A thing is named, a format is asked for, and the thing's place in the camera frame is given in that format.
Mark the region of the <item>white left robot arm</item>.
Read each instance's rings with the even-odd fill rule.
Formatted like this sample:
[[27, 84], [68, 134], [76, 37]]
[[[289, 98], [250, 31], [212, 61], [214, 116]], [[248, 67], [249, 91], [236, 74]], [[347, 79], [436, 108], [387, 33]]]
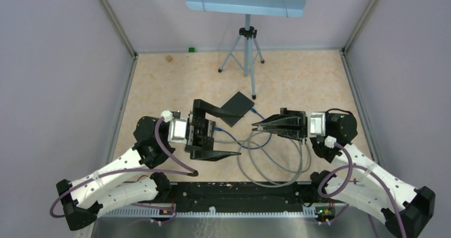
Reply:
[[167, 170], [159, 166], [167, 159], [177, 162], [171, 143], [183, 143], [192, 160], [216, 162], [234, 156], [233, 151], [214, 149], [215, 122], [219, 118], [241, 118], [238, 113], [195, 99], [186, 119], [179, 112], [164, 110], [159, 117], [143, 117], [137, 124], [136, 143], [123, 155], [80, 179], [57, 183], [61, 215], [71, 231], [81, 230], [105, 213], [140, 201], [165, 202], [170, 197]]

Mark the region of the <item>black network switch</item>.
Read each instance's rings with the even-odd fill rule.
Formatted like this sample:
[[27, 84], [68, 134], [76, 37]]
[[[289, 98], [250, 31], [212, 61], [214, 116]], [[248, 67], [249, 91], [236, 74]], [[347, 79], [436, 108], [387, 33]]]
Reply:
[[238, 116], [221, 118], [228, 126], [233, 127], [252, 107], [255, 103], [238, 91], [232, 96], [222, 107], [222, 110], [231, 112]]

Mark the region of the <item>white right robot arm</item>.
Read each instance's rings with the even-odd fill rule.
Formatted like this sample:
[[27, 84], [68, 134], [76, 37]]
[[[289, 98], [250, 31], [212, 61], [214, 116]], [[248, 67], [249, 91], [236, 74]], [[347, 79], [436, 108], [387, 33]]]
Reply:
[[432, 218], [435, 193], [416, 188], [381, 167], [353, 143], [357, 120], [352, 112], [332, 108], [306, 113], [282, 108], [260, 122], [255, 131], [283, 138], [309, 141], [314, 153], [334, 167], [313, 172], [312, 196], [344, 202], [384, 224], [395, 237], [418, 237]]

